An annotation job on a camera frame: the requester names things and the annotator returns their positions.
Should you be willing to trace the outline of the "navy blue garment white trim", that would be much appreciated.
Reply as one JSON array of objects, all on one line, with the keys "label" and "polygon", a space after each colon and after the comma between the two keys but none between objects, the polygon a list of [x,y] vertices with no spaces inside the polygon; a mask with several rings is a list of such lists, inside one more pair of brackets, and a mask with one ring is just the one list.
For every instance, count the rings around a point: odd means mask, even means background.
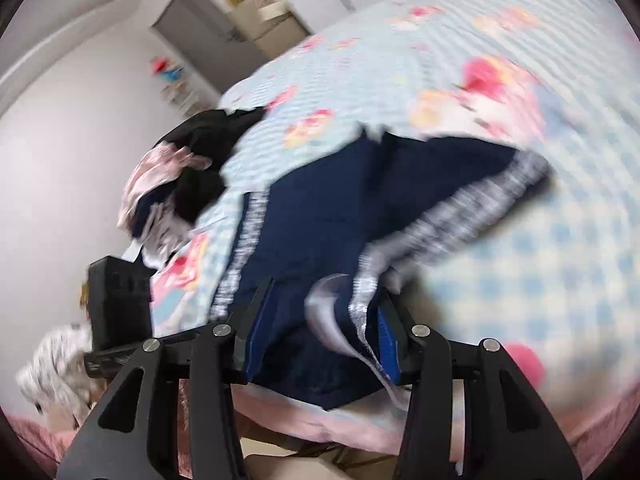
[{"label": "navy blue garment white trim", "polygon": [[382,278],[433,263],[500,221],[547,180],[531,150],[462,136],[366,134],[243,198],[214,320],[272,281],[250,381],[333,410],[386,386],[370,307]]}]

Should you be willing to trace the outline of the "white grey garment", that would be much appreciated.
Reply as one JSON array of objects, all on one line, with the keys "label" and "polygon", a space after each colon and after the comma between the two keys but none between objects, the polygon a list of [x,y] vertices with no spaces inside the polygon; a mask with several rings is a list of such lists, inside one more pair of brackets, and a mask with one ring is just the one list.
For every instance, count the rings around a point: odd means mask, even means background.
[{"label": "white grey garment", "polygon": [[160,269],[191,239],[192,229],[191,223],[176,214],[170,200],[146,206],[138,203],[130,221],[132,241],[122,256]]}]

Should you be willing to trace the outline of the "pink ruffled garment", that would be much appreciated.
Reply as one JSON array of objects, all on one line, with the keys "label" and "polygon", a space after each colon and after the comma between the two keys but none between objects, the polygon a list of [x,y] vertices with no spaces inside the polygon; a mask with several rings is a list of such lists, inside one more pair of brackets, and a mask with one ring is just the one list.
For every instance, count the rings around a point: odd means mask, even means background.
[{"label": "pink ruffled garment", "polygon": [[130,174],[122,191],[122,200],[118,212],[117,227],[132,231],[132,218],[140,198],[162,184],[175,181],[186,168],[207,169],[212,160],[206,156],[195,155],[186,146],[177,148],[175,144],[160,142],[142,157]]}]

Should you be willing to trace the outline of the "black clothing pile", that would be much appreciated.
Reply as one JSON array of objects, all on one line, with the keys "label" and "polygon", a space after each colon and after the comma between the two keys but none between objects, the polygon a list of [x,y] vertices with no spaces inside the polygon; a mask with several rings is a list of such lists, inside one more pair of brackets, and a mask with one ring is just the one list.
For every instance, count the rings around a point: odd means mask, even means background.
[{"label": "black clothing pile", "polygon": [[263,107],[251,110],[204,110],[165,134],[142,157],[124,190],[117,226],[141,238],[151,207],[172,203],[174,214],[194,224],[226,189],[221,168],[235,145],[265,117]]}]

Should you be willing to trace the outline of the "grey door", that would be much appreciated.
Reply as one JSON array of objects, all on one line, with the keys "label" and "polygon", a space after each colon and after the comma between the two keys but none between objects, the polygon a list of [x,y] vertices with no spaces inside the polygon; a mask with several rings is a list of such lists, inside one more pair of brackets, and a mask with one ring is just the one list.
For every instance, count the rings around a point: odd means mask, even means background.
[{"label": "grey door", "polygon": [[268,62],[212,0],[170,0],[153,28],[220,94]]}]

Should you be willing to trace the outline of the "cardboard boxes stack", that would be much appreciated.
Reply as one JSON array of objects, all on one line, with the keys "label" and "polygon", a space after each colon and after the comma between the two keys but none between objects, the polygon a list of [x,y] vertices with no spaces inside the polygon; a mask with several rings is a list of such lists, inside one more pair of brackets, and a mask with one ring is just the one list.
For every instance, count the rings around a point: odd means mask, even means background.
[{"label": "cardboard boxes stack", "polygon": [[286,0],[224,0],[242,35],[272,60],[303,42],[310,32]]}]

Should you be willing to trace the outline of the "blue checkered cartoon blanket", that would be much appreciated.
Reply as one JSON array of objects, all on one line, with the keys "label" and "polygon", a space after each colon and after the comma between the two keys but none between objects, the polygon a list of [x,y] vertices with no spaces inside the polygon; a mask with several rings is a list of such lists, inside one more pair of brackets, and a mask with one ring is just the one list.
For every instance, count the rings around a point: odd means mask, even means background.
[{"label": "blue checkered cartoon blanket", "polygon": [[224,166],[228,192],[156,279],[159,335],[201,325],[241,197],[352,140],[361,125],[532,148],[547,192],[495,232],[422,269],[427,311],[464,341],[532,348],[557,412],[639,382],[639,43],[615,0],[385,0],[224,92],[271,105]]}]

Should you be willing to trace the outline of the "wall shelf with toys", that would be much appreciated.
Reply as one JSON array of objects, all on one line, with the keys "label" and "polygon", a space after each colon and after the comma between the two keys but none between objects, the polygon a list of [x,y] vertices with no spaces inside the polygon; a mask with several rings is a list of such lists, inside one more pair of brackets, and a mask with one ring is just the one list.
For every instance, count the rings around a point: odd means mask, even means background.
[{"label": "wall shelf with toys", "polygon": [[164,85],[163,98],[184,118],[190,118],[202,110],[200,94],[184,71],[183,65],[175,63],[167,56],[154,56],[150,65],[152,75]]}]

